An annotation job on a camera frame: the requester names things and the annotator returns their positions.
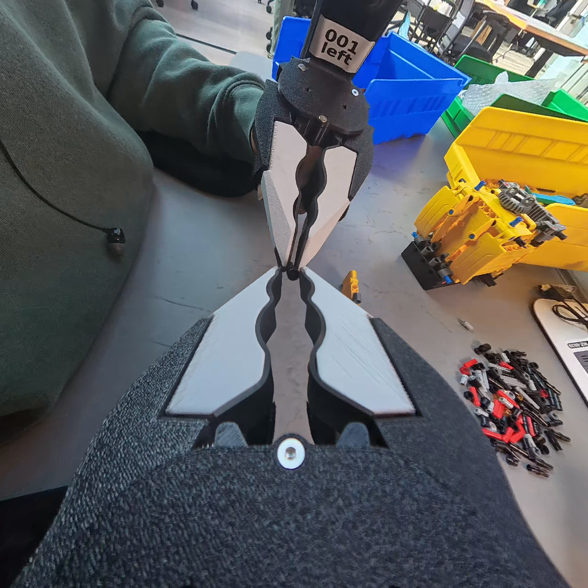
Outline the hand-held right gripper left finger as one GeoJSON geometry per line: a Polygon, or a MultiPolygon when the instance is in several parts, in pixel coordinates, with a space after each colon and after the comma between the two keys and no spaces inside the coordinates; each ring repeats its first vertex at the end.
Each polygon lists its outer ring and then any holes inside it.
{"type": "Polygon", "coordinates": [[[276,407],[268,341],[276,329],[282,271],[271,268],[215,311],[180,371],[167,417],[205,420],[203,443],[233,422],[248,445],[269,445],[276,407]]]}

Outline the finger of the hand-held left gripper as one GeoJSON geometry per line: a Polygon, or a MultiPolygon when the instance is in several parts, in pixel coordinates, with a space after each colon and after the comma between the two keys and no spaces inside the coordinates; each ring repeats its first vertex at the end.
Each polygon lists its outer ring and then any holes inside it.
{"type": "Polygon", "coordinates": [[[294,261],[296,269],[307,266],[315,257],[349,208],[356,160],[357,153],[345,146],[324,150],[319,185],[316,193],[305,202],[306,220],[294,261]]]}
{"type": "Polygon", "coordinates": [[[276,121],[270,145],[269,167],[262,174],[261,188],[268,226],[279,266],[292,262],[298,233],[300,189],[299,164],[307,154],[307,143],[297,129],[276,121]]]}

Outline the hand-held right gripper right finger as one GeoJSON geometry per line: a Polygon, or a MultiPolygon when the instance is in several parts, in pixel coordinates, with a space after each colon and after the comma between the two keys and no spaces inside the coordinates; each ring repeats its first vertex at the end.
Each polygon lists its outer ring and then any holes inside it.
{"type": "Polygon", "coordinates": [[[316,272],[300,270],[308,363],[307,418],[315,445],[335,445],[359,423],[368,443],[386,445],[377,422],[414,417],[416,407],[399,376],[375,319],[316,272]]]}

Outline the pile of small lego connectors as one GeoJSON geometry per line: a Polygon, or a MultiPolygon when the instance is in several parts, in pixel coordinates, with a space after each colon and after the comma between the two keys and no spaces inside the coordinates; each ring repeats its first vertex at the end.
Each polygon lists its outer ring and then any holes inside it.
{"type": "Polygon", "coordinates": [[[562,393],[521,350],[474,347],[459,368],[463,397],[473,407],[484,436],[511,467],[523,465],[536,477],[554,471],[546,457],[562,452],[570,437],[563,427],[562,393]]]}

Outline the yellow lego vehicle model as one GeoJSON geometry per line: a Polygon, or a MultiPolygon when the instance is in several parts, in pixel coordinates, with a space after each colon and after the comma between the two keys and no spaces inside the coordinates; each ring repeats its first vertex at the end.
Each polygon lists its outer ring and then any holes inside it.
{"type": "Polygon", "coordinates": [[[423,290],[471,280],[493,286],[540,246],[568,238],[567,226],[528,188],[503,179],[442,187],[415,228],[401,258],[423,290]]]}

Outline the blue plastic bin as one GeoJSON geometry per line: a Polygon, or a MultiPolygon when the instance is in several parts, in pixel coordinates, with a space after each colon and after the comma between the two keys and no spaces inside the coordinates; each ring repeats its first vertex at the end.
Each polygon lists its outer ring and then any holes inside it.
{"type": "MultiPolygon", "coordinates": [[[[273,75],[300,57],[310,19],[286,17],[277,39],[273,75]]],[[[369,104],[373,143],[427,134],[469,77],[397,33],[382,33],[353,83],[369,104]]]]}

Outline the green plastic bin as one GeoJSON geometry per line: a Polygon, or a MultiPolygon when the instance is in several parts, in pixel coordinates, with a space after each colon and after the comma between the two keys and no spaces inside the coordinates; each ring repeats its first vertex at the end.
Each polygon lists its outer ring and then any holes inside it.
{"type": "MultiPolygon", "coordinates": [[[[552,116],[573,121],[587,122],[587,106],[573,98],[568,92],[558,89],[537,105],[510,95],[502,94],[491,104],[491,107],[528,114],[552,116]]],[[[460,97],[456,97],[441,116],[454,138],[473,121],[472,114],[464,105],[460,97]]]]}
{"type": "Polygon", "coordinates": [[[469,55],[462,56],[455,64],[454,68],[470,78],[470,84],[474,85],[488,85],[494,84],[496,78],[506,73],[508,81],[523,82],[531,81],[532,77],[528,77],[504,68],[498,67],[491,63],[482,61],[469,55]]]}

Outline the black office chair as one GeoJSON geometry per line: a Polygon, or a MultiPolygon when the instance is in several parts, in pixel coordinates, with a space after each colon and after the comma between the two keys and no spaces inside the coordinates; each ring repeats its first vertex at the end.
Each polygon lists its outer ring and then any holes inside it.
{"type": "Polygon", "coordinates": [[[474,9],[474,1],[406,1],[408,40],[430,54],[457,60],[467,45],[463,30],[474,9]]]}

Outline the clear bubble wrap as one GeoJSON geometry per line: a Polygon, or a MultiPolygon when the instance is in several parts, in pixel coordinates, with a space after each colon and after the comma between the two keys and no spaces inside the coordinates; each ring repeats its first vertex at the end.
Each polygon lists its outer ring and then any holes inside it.
{"type": "Polygon", "coordinates": [[[484,107],[491,106],[502,95],[541,105],[554,89],[556,80],[553,77],[511,82],[509,74],[503,71],[492,84],[470,84],[466,90],[460,92],[459,98],[473,115],[478,114],[484,107]]]}

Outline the large yellow plastic bin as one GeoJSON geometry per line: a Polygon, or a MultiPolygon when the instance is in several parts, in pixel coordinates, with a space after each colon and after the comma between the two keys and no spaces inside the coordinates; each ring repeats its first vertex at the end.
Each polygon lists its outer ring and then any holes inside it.
{"type": "MultiPolygon", "coordinates": [[[[569,198],[587,193],[587,123],[485,107],[445,154],[447,180],[503,179],[569,198]]],[[[521,263],[587,272],[587,210],[549,206],[567,226],[521,263]]]]}

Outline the instruction sheet on white stand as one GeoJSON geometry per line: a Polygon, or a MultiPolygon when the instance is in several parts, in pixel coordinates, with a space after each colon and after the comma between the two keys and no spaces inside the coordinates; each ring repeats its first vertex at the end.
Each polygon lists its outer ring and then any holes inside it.
{"type": "Polygon", "coordinates": [[[532,312],[578,392],[587,401],[587,373],[567,347],[570,342],[587,341],[587,304],[540,298],[533,303],[532,312]]]}

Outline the person's green sweatshirt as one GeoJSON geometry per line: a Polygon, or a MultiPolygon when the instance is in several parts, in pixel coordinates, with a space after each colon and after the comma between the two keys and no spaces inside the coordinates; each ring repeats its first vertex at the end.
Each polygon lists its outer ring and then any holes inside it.
{"type": "Polygon", "coordinates": [[[149,1],[1,1],[1,444],[54,406],[136,257],[153,192],[113,106],[149,1]]]}

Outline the wooden office desk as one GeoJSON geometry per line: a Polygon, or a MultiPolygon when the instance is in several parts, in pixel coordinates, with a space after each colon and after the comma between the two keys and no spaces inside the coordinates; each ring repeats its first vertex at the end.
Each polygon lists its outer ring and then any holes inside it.
{"type": "Polygon", "coordinates": [[[474,1],[474,4],[481,6],[487,13],[483,19],[484,26],[487,26],[489,16],[498,15],[501,20],[506,21],[503,26],[508,31],[528,33],[536,39],[541,48],[540,55],[534,58],[533,65],[527,70],[525,76],[536,78],[553,55],[581,57],[583,61],[587,61],[587,47],[553,26],[496,1],[474,1]]]}

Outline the black mesh cushion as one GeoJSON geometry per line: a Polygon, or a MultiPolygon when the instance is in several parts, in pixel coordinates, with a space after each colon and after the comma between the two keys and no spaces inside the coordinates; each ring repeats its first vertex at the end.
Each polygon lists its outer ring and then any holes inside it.
{"type": "Polygon", "coordinates": [[[1,501],[1,587],[9,587],[57,515],[68,487],[1,501]]]}

